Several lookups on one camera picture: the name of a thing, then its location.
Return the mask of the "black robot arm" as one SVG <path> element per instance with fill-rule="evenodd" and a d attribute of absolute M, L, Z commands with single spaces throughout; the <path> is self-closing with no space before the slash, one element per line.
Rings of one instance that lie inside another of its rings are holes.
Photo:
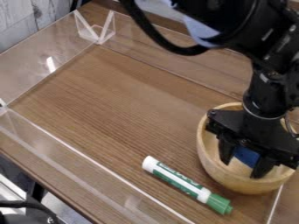
<path fill-rule="evenodd" d="M 155 29 L 136 0 L 119 0 L 152 41 L 172 53 L 194 56 L 227 48 L 250 58 L 252 78 L 242 109 L 212 109 L 206 130 L 219 139 L 219 158 L 251 164 L 252 179 L 274 167 L 299 167 L 299 140 L 280 121 L 299 108 L 299 12 L 290 0 L 166 0 L 186 16 L 196 41 L 174 44 Z"/>

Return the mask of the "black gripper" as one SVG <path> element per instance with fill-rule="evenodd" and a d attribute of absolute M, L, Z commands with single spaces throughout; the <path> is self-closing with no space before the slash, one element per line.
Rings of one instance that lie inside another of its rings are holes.
<path fill-rule="evenodd" d="M 219 158 L 230 164 L 239 146 L 260 155 L 250 177 L 262 179 L 275 166 L 299 167 L 299 139 L 283 127 L 282 118 L 262 119 L 242 109 L 214 108 L 206 130 L 219 139 Z"/>

